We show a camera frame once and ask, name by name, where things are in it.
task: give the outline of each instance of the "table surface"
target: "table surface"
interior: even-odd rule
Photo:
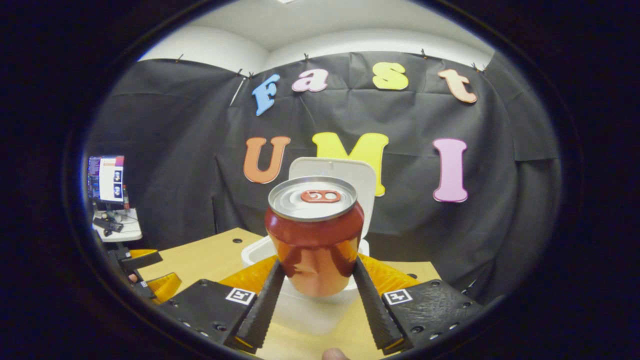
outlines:
[[[260,240],[261,235],[233,229],[203,240],[160,252],[163,260],[140,268],[144,280],[149,281],[175,272],[182,280],[178,292],[199,279],[220,281],[242,270],[240,252]],[[394,268],[417,275],[420,281],[439,279],[430,262],[383,261]],[[351,360],[371,360],[385,357],[376,349],[360,297],[350,305],[336,329],[322,336],[303,334],[277,323],[271,323],[264,346],[257,356],[265,360],[320,360],[327,348],[340,348]]]
[[[94,218],[102,216],[106,211],[96,211],[93,215]],[[138,214],[135,209],[130,209],[128,213],[125,210],[116,210],[116,213],[122,216],[122,221],[120,222],[124,226],[119,233],[115,231],[111,233],[109,236],[104,236],[103,228],[91,224],[94,230],[98,230],[98,235],[100,235],[100,239],[102,239],[105,243],[114,243],[118,241],[131,241],[131,240],[139,240],[142,239],[142,230],[140,230],[140,223],[138,222]]]

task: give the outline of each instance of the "white wall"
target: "white wall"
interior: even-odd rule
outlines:
[[[259,72],[269,54],[243,37],[206,26],[185,26],[147,51],[138,61],[177,59],[215,65],[242,74]]]
[[[445,58],[471,66],[489,64],[493,52],[461,44],[427,33],[398,29],[362,29],[320,35],[274,51],[243,37],[207,26],[186,26],[151,48],[139,61],[147,59],[177,59],[215,65],[233,72],[242,69],[259,73],[273,67],[300,61],[304,53],[310,57],[355,51],[400,51]]]
[[[478,67],[489,64],[493,56],[493,51],[486,53],[432,34],[396,29],[363,29],[325,34],[283,46],[269,54],[260,71],[300,61],[305,58],[304,53],[310,57],[357,51],[420,54],[421,49],[424,49],[427,56],[444,58],[468,66],[475,63]]]

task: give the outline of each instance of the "clip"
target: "clip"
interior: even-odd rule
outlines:
[[[484,70],[480,70],[477,66],[476,63],[471,63],[471,67],[476,71],[476,72],[482,72],[484,74]]]

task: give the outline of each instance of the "letter f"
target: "letter f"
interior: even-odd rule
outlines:
[[[276,85],[274,83],[278,80],[280,80],[280,75],[273,74],[267,81],[253,89],[251,94],[255,96],[255,101],[258,103],[258,110],[255,112],[255,116],[260,116],[275,102],[269,95],[274,96],[276,94]]]

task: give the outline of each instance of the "soda can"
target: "soda can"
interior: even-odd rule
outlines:
[[[293,286],[311,297],[342,291],[364,223],[355,188],[330,176],[285,181],[269,193],[264,225]]]

